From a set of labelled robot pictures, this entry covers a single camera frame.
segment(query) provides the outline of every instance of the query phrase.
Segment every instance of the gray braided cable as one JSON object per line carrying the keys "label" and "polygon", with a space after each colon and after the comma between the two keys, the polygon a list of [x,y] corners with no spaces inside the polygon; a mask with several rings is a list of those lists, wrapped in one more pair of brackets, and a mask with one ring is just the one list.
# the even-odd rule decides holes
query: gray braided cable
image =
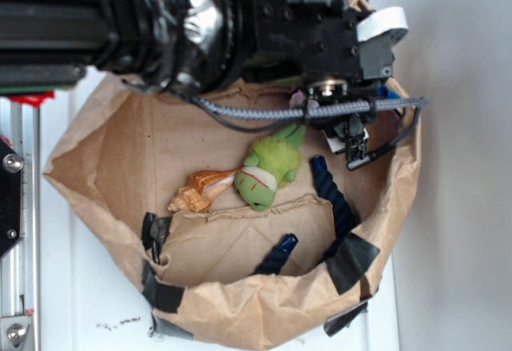
{"label": "gray braided cable", "polygon": [[[285,110],[250,110],[239,109],[235,107],[218,105],[199,98],[197,102],[202,103],[205,109],[217,115],[233,119],[243,119],[251,121],[283,121],[287,119],[304,118],[306,115],[303,109],[285,109]],[[379,99],[375,101],[375,111],[386,111],[404,109],[407,107],[418,107],[428,105],[428,100],[424,98],[404,98],[404,99]],[[339,103],[336,105],[321,106],[317,109],[307,110],[309,119],[332,118],[348,114],[367,113],[371,105],[368,101],[358,100],[353,102]]]}

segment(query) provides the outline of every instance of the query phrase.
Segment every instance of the brown paper bag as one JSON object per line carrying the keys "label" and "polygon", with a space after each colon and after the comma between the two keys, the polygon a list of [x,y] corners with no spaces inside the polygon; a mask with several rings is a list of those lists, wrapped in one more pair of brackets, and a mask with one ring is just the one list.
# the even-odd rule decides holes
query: brown paper bag
{"label": "brown paper bag", "polygon": [[[364,0],[354,4],[367,6]],[[387,85],[406,96],[390,79]],[[283,107],[289,94],[238,82],[216,102]],[[369,150],[396,134],[397,116],[380,113],[369,126]],[[247,126],[254,123],[243,122]],[[256,137],[220,126],[169,96],[143,96],[107,77],[62,137],[45,168],[47,179],[109,250],[154,307],[164,333],[242,349],[270,349],[361,305],[382,271],[414,199],[420,129],[378,161],[353,173],[309,129],[297,181],[280,189],[274,207],[256,213],[228,189],[208,213],[177,213],[161,264],[141,240],[147,211],[166,206],[189,174],[240,166]],[[310,158],[330,172],[362,224],[337,255],[316,266],[334,239],[332,209],[315,197]],[[299,237],[282,275],[249,276],[279,238]],[[343,317],[328,322],[341,326]]]}

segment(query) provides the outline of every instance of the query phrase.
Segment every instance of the bolt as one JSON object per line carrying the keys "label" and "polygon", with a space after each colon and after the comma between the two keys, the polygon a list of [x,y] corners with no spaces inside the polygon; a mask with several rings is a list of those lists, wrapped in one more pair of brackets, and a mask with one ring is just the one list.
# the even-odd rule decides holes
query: bolt
{"label": "bolt", "polygon": [[268,3],[266,3],[263,5],[262,12],[263,12],[263,16],[265,18],[268,18],[274,14],[274,8],[271,5],[269,5]]}
{"label": "bolt", "polygon": [[393,75],[393,69],[389,66],[386,66],[382,69],[382,75],[384,77],[390,77],[391,75]]}
{"label": "bolt", "polygon": [[354,21],[348,21],[348,22],[346,23],[346,28],[347,28],[348,30],[353,30],[353,29],[355,28],[355,22],[354,22]]}
{"label": "bolt", "polygon": [[282,18],[285,20],[285,21],[288,21],[290,22],[291,20],[294,19],[294,12],[290,9],[290,8],[285,8],[283,11],[282,11]]}
{"label": "bolt", "polygon": [[352,48],[350,49],[350,55],[352,55],[353,57],[357,57],[359,54],[359,48],[357,46],[352,46]]}
{"label": "bolt", "polygon": [[19,324],[12,325],[7,330],[7,339],[16,347],[20,345],[26,337],[26,330]]}
{"label": "bolt", "polygon": [[73,74],[75,74],[77,77],[82,77],[86,73],[86,69],[84,66],[76,65],[73,68]]}
{"label": "bolt", "polygon": [[317,43],[317,50],[323,53],[326,50],[326,45],[324,42]]}
{"label": "bolt", "polygon": [[15,174],[23,167],[23,159],[17,154],[9,154],[3,158],[3,168],[11,173]]}

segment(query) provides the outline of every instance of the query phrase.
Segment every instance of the white wall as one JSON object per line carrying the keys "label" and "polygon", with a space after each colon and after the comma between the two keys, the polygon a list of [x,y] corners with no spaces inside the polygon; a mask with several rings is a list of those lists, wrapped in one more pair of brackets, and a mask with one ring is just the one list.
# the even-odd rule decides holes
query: white wall
{"label": "white wall", "polygon": [[406,8],[395,73],[431,100],[394,251],[402,351],[512,349],[512,0],[370,1]]}

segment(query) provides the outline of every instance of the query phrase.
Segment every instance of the dark blue rope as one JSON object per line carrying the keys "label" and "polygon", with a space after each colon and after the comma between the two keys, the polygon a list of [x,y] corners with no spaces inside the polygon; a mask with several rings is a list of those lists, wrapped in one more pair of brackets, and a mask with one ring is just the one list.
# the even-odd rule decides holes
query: dark blue rope
{"label": "dark blue rope", "polygon": [[311,159],[311,169],[313,170],[314,188],[317,190],[318,196],[330,201],[330,204],[333,205],[336,239],[323,254],[323,259],[320,261],[323,262],[336,254],[343,239],[358,225],[358,221],[345,197],[334,183],[333,175],[327,169],[326,159],[324,157]]}
{"label": "dark blue rope", "polygon": [[297,243],[298,239],[295,235],[292,233],[285,235],[281,242],[270,251],[263,262],[256,267],[253,275],[257,273],[263,275],[275,273],[278,275]]}

